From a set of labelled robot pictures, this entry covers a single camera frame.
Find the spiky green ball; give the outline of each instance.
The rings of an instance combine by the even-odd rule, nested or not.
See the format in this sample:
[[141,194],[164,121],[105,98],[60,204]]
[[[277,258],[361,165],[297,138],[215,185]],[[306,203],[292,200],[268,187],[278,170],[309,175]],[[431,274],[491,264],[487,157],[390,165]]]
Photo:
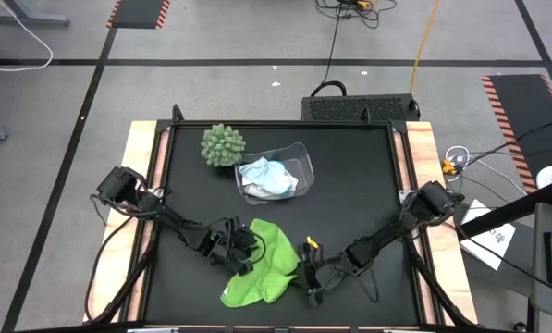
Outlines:
[[229,167],[240,161],[245,144],[238,130],[223,124],[213,125],[212,129],[203,132],[202,156],[208,166]]

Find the wooden table frame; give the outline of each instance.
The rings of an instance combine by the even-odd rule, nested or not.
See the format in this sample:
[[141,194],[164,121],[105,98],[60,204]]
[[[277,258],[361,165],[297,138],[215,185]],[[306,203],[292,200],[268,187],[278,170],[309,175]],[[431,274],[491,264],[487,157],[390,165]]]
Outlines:
[[[418,184],[418,186],[423,185],[427,181],[434,180],[444,183],[431,124],[428,122],[408,122],[406,125],[407,142],[403,142],[400,133],[395,132],[394,135],[403,189],[411,189],[412,180],[414,180],[413,183]],[[156,128],[156,121],[132,122],[126,143],[126,150],[121,163],[122,166],[131,167],[142,175],[148,175],[149,178],[152,176],[152,188],[161,186],[166,148],[169,143],[169,131],[164,130],[160,134],[160,140],[156,147],[156,151],[158,152],[157,157],[151,159],[151,154],[154,150],[153,142],[156,135]],[[411,148],[411,153],[405,154],[405,148]],[[409,162],[413,164],[415,179],[411,179],[410,177],[407,163],[408,158],[412,159],[412,161]],[[107,219],[104,239],[124,221],[124,216],[112,210]],[[134,219],[118,232],[116,236],[108,242],[104,249],[97,267],[95,279],[92,283],[92,291],[88,301],[90,312],[93,316],[97,316],[103,311],[125,281],[128,274],[129,263],[130,260],[132,260],[131,256],[134,242],[136,241],[137,228],[138,223]],[[143,253],[148,244],[148,239],[152,230],[152,222],[146,222],[143,226],[140,226],[140,228],[143,228],[143,230],[141,229],[143,236],[140,243],[140,253]],[[434,262],[436,279],[461,312],[469,320],[476,323],[477,316],[472,303],[469,281],[462,261],[459,239],[456,232],[452,228],[438,226],[427,228],[427,236],[429,240],[428,246],[431,250],[432,260]],[[421,239],[418,239],[415,245],[417,250],[422,253]],[[131,293],[129,308],[124,310],[128,311],[125,317],[129,321],[137,320],[139,316],[144,285],[143,277],[144,274],[140,276]],[[423,320],[429,324],[437,324],[436,318],[441,315],[441,318],[446,321],[447,325],[450,325],[451,322],[446,313],[442,312],[442,314],[436,315],[433,297],[421,276],[419,276],[419,284],[421,286],[423,298]],[[302,328],[349,329],[348,327]],[[393,328],[408,329],[414,327]]]

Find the clear plastic container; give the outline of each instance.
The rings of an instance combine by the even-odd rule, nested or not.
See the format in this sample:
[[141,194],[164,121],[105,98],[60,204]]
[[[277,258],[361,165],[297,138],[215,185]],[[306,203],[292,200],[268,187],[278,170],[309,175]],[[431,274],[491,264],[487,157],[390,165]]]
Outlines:
[[[262,197],[246,193],[244,186],[242,185],[242,176],[239,172],[239,168],[244,165],[254,163],[261,157],[264,157],[268,161],[281,162],[289,174],[298,180],[296,190],[289,191],[284,194]],[[265,204],[276,200],[289,199],[304,195],[314,183],[314,171],[313,165],[311,164],[311,157],[309,156],[309,152],[306,150],[304,144],[300,142],[294,142],[286,148],[275,149],[267,152],[242,154],[241,160],[235,165],[235,175],[240,195],[245,198],[247,203],[253,205]]]

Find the gray floor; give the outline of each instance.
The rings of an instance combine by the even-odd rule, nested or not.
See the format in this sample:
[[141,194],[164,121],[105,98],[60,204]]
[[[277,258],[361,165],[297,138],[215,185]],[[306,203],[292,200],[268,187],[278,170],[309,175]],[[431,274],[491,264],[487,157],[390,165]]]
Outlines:
[[[35,10],[70,16],[67,29],[34,29],[55,58],[96,59],[107,34],[113,0],[32,0]],[[552,0],[526,5],[552,57]],[[433,1],[401,1],[371,31],[358,21],[339,26],[335,57],[413,59]],[[335,21],[311,0],[174,2],[160,31],[121,30],[111,58],[220,59],[326,58]],[[44,58],[18,27],[0,27],[0,58]],[[426,59],[540,60],[512,0],[443,2],[423,53]],[[325,67],[106,67],[82,133],[54,222],[43,248],[17,329],[77,325],[103,226],[88,195],[121,161],[129,123],[170,117],[178,103],[188,119],[298,119],[300,100],[323,79]],[[43,216],[93,67],[50,67],[0,73],[0,328]],[[543,68],[420,68],[415,96],[423,120],[434,126],[438,152],[452,145],[483,151],[502,143],[481,84],[483,75],[547,74]],[[332,67],[350,94],[404,93],[407,67]],[[337,94],[325,90],[326,94]],[[486,162],[520,184],[511,159]],[[520,194],[483,166],[468,175],[508,200]],[[503,202],[465,183],[467,201]],[[525,220],[532,224],[532,219]],[[479,321],[510,328],[525,319],[526,300],[470,277]],[[541,320],[552,332],[552,317]]]

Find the green cloth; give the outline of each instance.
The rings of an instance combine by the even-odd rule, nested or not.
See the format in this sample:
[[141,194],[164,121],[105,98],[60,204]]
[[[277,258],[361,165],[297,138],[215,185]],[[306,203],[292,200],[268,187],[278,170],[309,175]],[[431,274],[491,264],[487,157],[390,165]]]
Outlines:
[[[220,300],[230,308],[252,304],[261,299],[271,303],[286,291],[290,276],[300,261],[294,247],[275,224],[254,219],[250,229],[265,240],[265,257],[253,265],[253,270],[244,276],[236,275],[228,282]],[[258,249],[253,251],[251,260],[259,258],[264,251],[263,244],[257,240]]]

